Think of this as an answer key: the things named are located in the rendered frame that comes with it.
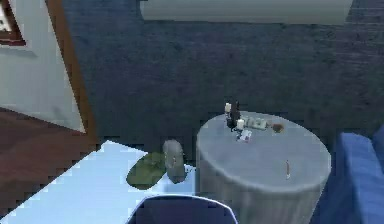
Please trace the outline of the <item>small white and pink box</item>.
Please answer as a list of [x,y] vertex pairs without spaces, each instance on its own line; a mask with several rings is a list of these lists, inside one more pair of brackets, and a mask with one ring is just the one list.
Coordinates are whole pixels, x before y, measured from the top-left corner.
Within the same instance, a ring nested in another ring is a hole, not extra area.
[[250,130],[242,130],[238,133],[237,140],[240,142],[248,142],[251,139],[252,132]]

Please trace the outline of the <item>brown framed picture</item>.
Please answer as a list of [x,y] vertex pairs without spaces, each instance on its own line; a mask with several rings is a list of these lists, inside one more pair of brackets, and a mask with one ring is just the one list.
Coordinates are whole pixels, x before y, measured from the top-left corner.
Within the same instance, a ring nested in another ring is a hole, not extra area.
[[26,45],[9,0],[0,0],[0,45]]

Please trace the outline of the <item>dark blue chair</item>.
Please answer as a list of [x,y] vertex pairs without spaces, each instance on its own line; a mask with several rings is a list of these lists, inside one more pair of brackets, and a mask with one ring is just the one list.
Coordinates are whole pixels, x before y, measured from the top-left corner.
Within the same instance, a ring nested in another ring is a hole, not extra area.
[[125,224],[238,224],[232,210],[217,201],[186,195],[145,198]]

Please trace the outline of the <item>grey stone statue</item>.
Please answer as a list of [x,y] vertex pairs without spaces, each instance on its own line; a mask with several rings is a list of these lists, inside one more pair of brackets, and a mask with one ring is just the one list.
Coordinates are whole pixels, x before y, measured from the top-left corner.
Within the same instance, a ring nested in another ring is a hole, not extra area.
[[163,144],[164,163],[168,178],[174,183],[183,182],[186,178],[184,152],[176,140],[167,140]]

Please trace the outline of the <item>blue sofa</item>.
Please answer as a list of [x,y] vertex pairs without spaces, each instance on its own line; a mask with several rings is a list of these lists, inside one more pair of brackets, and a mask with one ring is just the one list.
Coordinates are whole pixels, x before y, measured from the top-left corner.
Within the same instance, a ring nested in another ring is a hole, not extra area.
[[384,124],[367,138],[341,133],[310,224],[384,224]]

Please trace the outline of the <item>round grey table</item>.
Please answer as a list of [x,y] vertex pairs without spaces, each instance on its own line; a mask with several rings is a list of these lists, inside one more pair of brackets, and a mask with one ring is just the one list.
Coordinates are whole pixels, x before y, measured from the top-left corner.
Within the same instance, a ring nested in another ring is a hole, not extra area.
[[208,120],[197,134],[196,193],[231,207],[239,224],[309,224],[331,171],[326,146],[290,120],[242,114],[284,130],[253,129],[251,139],[240,142],[223,115]]

